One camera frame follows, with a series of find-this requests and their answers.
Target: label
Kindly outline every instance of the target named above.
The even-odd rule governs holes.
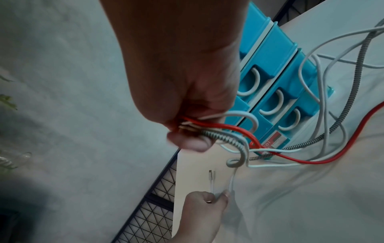
[[[287,140],[287,137],[276,130],[264,141],[262,145],[267,149],[277,149],[280,145],[285,142],[285,140]]]

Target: hand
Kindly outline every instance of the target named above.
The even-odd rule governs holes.
[[[212,193],[189,193],[185,198],[179,230],[172,239],[173,243],[211,243],[219,231],[229,195],[225,190],[216,200]]]
[[[249,0],[101,0],[122,49],[139,111],[182,149],[212,142],[178,131],[179,116],[226,112],[238,90]]]

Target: red cable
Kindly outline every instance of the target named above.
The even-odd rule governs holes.
[[[368,120],[371,118],[371,116],[383,107],[384,107],[384,101],[381,102],[380,104],[376,105],[372,110],[370,110],[364,116],[364,118],[361,120],[359,126],[357,127],[356,131],[353,133],[352,137],[349,139],[349,141],[347,142],[345,147],[339,153],[337,153],[335,156],[333,156],[332,158],[322,160],[322,161],[304,161],[304,160],[295,159],[295,158],[292,158],[292,157],[289,157],[286,155],[282,155],[279,153],[275,153],[275,152],[271,152],[271,153],[276,155],[276,156],[279,156],[279,157],[282,157],[282,158],[285,158],[285,159],[288,159],[291,161],[295,161],[295,162],[298,162],[301,164],[320,165],[320,164],[327,164],[327,163],[333,162],[333,161],[339,159],[341,156],[343,156],[352,147],[352,145],[355,143],[356,139],[359,137],[361,131],[363,130],[364,126],[366,125]],[[255,143],[257,146],[259,146],[259,148],[264,148],[260,144],[259,140],[257,140],[257,138],[252,133],[250,133],[248,130],[245,130],[241,127],[236,127],[236,126],[221,124],[221,123],[207,123],[207,122],[203,122],[200,120],[194,120],[192,118],[188,118],[188,117],[184,117],[184,116],[182,116],[181,118],[184,120],[190,121],[190,122],[192,122],[192,123],[194,123],[200,127],[221,128],[221,129],[228,129],[228,130],[236,131],[236,132],[241,133],[244,136],[248,137],[253,143]]]

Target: white table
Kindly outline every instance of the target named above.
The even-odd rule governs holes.
[[[383,0],[327,0],[282,29],[304,52],[334,36],[371,28],[384,18]],[[363,36],[332,42],[318,53],[336,55]],[[358,50],[347,56],[356,59]],[[384,36],[373,40],[366,62],[384,64]],[[354,66],[337,64],[329,76],[335,93],[331,110],[339,114],[349,95]],[[384,70],[364,69],[358,98],[343,123],[352,133],[361,118],[384,100]],[[215,242],[383,242],[384,111],[375,115],[357,143],[336,163],[289,168],[241,167],[234,180],[230,208]],[[308,133],[297,139],[304,141]],[[341,140],[338,131],[334,141]],[[303,157],[317,151],[313,148]],[[208,170],[216,171],[215,192],[227,186],[233,157],[215,145],[206,153],[178,156],[173,233],[178,229],[185,196],[209,191]]]

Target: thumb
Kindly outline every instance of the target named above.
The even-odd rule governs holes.
[[[229,202],[230,193],[228,190],[224,190],[219,198],[214,202],[215,208],[224,212]]]

